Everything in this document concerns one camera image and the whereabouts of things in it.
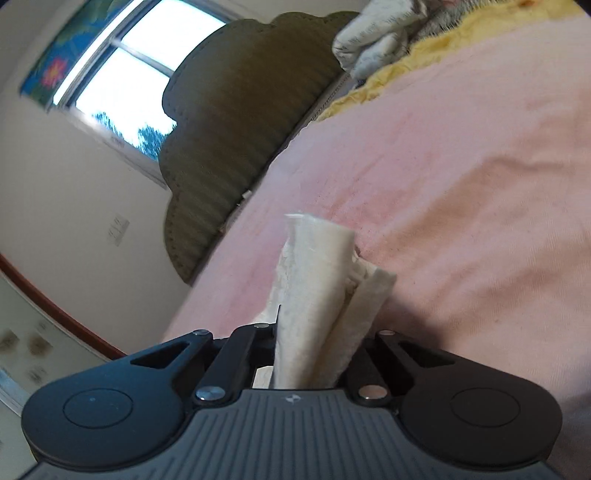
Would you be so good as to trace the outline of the red-brown wooden door frame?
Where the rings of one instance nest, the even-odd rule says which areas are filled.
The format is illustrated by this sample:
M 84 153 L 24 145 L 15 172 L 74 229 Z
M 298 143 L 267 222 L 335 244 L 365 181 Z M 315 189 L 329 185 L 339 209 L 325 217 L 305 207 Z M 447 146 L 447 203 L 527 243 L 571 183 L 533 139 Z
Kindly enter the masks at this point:
M 29 299 L 39 307 L 53 321 L 66 331 L 84 342 L 89 347 L 102 354 L 109 360 L 116 360 L 125 356 L 120 349 L 110 344 L 99 335 L 79 323 L 63 309 L 52 302 L 43 292 L 28 281 L 8 260 L 1 256 L 1 272 Z

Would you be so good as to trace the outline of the window with white frame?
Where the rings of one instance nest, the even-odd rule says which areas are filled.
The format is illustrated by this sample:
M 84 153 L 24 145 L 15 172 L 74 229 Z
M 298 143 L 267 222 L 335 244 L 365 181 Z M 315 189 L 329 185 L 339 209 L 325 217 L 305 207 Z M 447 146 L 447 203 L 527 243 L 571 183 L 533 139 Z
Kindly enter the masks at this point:
M 176 126 L 162 107 L 168 81 L 194 47 L 228 22 L 195 1 L 129 1 L 74 63 L 52 104 L 155 161 Z

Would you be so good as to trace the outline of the white wall socket plate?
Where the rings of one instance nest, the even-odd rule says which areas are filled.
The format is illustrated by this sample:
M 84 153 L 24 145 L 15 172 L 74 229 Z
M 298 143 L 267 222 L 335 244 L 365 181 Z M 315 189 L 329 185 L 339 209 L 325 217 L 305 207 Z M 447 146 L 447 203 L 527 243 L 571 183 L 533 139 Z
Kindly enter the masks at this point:
M 108 228 L 108 241 L 115 246 L 119 246 L 121 244 L 122 239 L 124 238 L 124 235 L 129 225 L 130 222 L 126 218 L 119 214 L 116 214 Z

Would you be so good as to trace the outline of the olive green padded headboard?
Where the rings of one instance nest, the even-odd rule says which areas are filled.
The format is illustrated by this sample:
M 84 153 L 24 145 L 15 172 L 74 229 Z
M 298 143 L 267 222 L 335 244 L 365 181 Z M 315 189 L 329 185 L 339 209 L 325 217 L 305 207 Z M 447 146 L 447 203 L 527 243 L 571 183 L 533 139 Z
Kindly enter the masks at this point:
M 232 21 L 200 42 L 168 81 L 162 107 L 176 126 L 158 154 L 171 192 L 164 244 L 193 281 L 242 195 L 342 75 L 332 41 L 355 18 L 287 12 Z

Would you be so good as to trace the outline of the white floral wardrobe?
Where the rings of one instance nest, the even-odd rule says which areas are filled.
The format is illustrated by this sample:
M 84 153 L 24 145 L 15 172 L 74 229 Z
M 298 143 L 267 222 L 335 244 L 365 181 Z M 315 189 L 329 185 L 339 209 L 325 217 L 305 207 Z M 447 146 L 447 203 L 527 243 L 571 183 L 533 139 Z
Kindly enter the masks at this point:
M 46 384 L 107 362 L 1 278 L 1 477 L 16 479 L 34 464 L 21 430 L 29 397 Z

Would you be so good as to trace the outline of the white printed pillow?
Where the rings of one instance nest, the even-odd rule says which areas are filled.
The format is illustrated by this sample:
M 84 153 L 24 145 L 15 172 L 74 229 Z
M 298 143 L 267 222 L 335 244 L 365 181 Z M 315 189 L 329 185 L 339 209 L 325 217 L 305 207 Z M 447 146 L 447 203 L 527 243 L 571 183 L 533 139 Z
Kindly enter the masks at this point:
M 461 1 L 370 1 L 332 42 L 342 70 L 360 83 L 409 52 L 413 42 L 456 25 Z

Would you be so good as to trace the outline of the colourful floral curtain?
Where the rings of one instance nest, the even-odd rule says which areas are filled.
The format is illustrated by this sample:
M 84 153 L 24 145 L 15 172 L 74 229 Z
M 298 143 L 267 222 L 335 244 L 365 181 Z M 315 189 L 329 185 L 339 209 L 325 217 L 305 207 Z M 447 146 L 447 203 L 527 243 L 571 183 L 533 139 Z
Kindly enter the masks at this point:
M 124 0 L 86 1 L 43 51 L 23 81 L 20 94 L 43 109 L 49 108 L 73 66 L 128 4 Z

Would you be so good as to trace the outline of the pink floral bed sheet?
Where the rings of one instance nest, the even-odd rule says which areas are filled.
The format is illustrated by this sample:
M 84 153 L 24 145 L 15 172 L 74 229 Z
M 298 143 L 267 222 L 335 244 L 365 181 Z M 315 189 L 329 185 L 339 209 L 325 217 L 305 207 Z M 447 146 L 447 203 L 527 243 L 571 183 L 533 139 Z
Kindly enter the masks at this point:
M 590 19 L 520 27 L 308 126 L 271 164 L 167 330 L 263 311 L 308 213 L 396 273 L 375 325 L 528 378 L 559 401 L 551 456 L 590 475 Z

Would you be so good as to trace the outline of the yellow blanket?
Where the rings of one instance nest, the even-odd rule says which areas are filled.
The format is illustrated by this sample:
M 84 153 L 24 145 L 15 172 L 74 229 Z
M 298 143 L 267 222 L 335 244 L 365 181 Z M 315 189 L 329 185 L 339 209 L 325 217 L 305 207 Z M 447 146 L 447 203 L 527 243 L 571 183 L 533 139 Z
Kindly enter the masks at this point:
M 581 16 L 584 9 L 576 1 L 476 1 L 460 9 L 459 18 L 440 25 L 410 46 L 402 59 L 384 66 L 363 84 L 329 104 L 318 117 L 322 122 L 350 107 L 372 101 L 398 78 L 437 64 L 446 57 L 477 43 L 526 25 Z

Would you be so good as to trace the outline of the cream white pants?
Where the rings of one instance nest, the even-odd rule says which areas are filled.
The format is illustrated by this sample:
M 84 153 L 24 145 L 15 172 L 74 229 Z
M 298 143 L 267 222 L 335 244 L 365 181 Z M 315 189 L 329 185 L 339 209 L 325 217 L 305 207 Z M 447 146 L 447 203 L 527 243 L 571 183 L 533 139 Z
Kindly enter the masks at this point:
M 363 259 L 355 231 L 308 214 L 286 217 L 287 240 L 259 325 L 276 325 L 273 366 L 256 385 L 332 388 L 391 296 L 395 273 Z

